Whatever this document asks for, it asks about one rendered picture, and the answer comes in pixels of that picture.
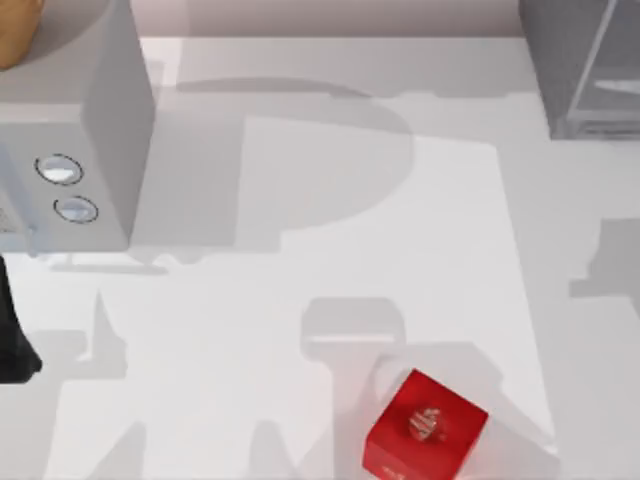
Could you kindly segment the red box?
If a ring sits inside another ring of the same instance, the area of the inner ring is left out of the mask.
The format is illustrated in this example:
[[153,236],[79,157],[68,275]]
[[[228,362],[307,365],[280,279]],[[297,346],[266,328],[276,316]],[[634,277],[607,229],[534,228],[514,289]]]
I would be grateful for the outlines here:
[[378,480],[455,480],[488,418],[413,369],[368,432],[362,467]]

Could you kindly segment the pale microwave oven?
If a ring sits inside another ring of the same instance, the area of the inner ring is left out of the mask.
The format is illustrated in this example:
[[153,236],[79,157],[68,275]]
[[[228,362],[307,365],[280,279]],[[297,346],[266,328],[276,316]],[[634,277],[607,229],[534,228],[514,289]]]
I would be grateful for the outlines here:
[[[44,0],[29,54],[0,72],[0,253],[127,249],[154,121],[131,1]],[[82,166],[81,181],[36,172],[56,153]],[[54,201],[72,196],[94,202],[98,218],[60,218]]]

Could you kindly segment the brown bread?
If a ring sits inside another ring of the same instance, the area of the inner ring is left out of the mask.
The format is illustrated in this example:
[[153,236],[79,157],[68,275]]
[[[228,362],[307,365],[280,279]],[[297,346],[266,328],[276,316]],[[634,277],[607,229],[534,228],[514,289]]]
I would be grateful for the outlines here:
[[28,54],[44,0],[0,0],[0,71],[18,65]]

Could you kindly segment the grey cabinet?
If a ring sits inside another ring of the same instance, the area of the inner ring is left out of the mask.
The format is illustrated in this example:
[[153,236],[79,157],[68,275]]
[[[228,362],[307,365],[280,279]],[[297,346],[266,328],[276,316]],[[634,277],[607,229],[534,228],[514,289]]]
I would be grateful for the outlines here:
[[640,0],[519,0],[554,140],[640,142]]

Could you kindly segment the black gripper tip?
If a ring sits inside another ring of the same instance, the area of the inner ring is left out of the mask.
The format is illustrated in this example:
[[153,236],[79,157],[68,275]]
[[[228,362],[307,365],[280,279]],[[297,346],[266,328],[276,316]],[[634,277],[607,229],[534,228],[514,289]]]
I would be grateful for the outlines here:
[[6,263],[0,255],[0,385],[25,384],[42,367],[18,320]]

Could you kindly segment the round microwave knob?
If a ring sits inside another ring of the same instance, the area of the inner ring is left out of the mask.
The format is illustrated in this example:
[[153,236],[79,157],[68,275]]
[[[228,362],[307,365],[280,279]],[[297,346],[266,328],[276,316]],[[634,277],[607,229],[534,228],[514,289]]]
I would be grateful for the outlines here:
[[82,166],[72,157],[63,154],[39,157],[35,160],[34,167],[44,180],[54,185],[74,185],[84,177]]
[[60,218],[73,224],[89,224],[99,216],[96,204],[82,196],[57,199],[53,209]]

